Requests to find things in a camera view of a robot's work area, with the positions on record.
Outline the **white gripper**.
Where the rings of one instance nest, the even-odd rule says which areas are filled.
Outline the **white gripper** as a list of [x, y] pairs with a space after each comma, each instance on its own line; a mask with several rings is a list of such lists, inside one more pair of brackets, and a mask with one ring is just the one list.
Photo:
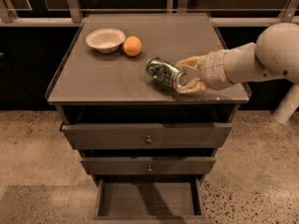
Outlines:
[[209, 87], [212, 90], [220, 91], [233, 86], [233, 83], [225, 74], [224, 57], [227, 51], [221, 49], [209, 52], [208, 55], [192, 56], [177, 63], [179, 68], [198, 70], [200, 78], [195, 78], [185, 86], [177, 88], [180, 94], [204, 92]]

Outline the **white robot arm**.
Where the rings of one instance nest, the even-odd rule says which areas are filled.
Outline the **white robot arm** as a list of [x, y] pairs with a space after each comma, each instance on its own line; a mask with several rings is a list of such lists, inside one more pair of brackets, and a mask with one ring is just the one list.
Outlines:
[[179, 93], [221, 91], [244, 82], [285, 78], [299, 84], [299, 25], [282, 22], [265, 29], [257, 41], [234, 49], [211, 51], [178, 62], [198, 76], [177, 88]]

